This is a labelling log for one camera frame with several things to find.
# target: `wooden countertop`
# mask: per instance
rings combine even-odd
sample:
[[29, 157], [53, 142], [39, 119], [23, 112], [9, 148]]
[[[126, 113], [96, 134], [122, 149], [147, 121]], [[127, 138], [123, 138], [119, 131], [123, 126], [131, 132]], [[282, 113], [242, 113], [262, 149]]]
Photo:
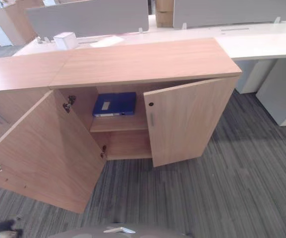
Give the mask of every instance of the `wooden countertop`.
[[78, 49], [0, 59], [0, 91], [237, 76], [214, 39]]

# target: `wood grain surface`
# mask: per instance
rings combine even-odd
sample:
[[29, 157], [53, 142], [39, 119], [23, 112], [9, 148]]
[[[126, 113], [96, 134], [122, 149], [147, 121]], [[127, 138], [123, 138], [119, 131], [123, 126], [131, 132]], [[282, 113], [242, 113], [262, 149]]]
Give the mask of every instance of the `wood grain surface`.
[[74, 50], [51, 88], [237, 76], [215, 39]]
[[20, 119], [48, 88], [0, 92], [0, 137]]
[[0, 59], [0, 91], [237, 76], [214, 39], [77, 49]]
[[92, 111], [98, 97], [97, 89], [95, 87], [65, 88], [60, 89], [60, 92], [66, 98], [67, 102], [69, 96], [76, 97], [76, 100], [72, 105], [73, 111], [77, 114], [87, 130], [89, 130], [94, 118], [92, 116]]
[[0, 91], [47, 87], [71, 52], [0, 58]]
[[50, 91], [0, 138], [0, 187], [82, 213], [105, 160], [59, 91]]
[[115, 131], [110, 133], [107, 160], [151, 158], [151, 145], [147, 130]]
[[154, 166], [200, 157], [238, 77], [144, 93]]

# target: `cabinet door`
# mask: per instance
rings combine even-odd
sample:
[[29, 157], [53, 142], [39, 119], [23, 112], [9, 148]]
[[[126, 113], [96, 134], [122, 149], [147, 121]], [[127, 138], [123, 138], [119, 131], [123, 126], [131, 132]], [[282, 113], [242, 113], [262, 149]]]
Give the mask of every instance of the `cabinet door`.
[[0, 91], [0, 137], [47, 91], [47, 88]]
[[105, 160], [66, 99], [50, 91], [0, 138], [0, 187], [84, 211]]
[[202, 155], [238, 77], [144, 93], [154, 167]]

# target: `cabinet shelf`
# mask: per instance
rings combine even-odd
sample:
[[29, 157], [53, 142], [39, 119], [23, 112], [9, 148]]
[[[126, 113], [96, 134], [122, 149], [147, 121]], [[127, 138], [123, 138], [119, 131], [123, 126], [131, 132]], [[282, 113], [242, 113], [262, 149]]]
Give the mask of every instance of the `cabinet shelf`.
[[90, 132], [148, 130], [143, 97], [137, 97], [135, 114], [132, 116], [115, 116], [93, 118]]
[[107, 160], [151, 158], [148, 131], [111, 132], [106, 154]]

